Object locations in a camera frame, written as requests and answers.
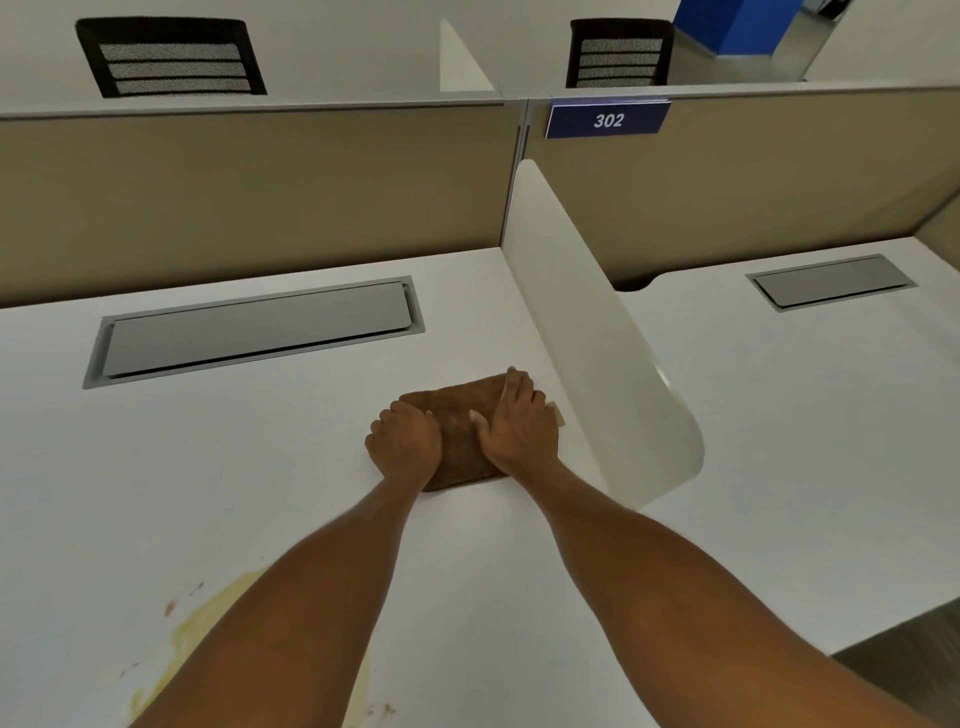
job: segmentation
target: brown towel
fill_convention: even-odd
[[[487,422],[492,422],[506,379],[506,375],[488,376],[455,387],[411,392],[400,397],[400,401],[413,404],[423,412],[433,412],[444,436],[444,458],[424,491],[441,491],[503,474],[480,449],[469,411],[475,409]]]

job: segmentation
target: human arm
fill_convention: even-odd
[[[436,418],[408,404],[371,431],[379,485],[267,569],[132,728],[341,727],[403,526],[441,459]]]
[[[700,548],[558,458],[545,396],[511,370],[484,452],[538,504],[564,563],[662,728],[930,728],[802,640]]]

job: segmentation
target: number sign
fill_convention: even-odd
[[[563,99],[550,109],[546,138],[657,133],[668,111],[668,99]]]

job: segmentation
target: floor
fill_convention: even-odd
[[[941,728],[960,726],[960,599],[833,657]]]
[[[801,81],[824,47],[834,24],[800,11],[773,56],[717,58],[677,33],[670,62],[671,85],[764,84]]]

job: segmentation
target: black chair backrest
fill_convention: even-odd
[[[570,22],[567,88],[666,85],[673,53],[669,20],[599,17]]]

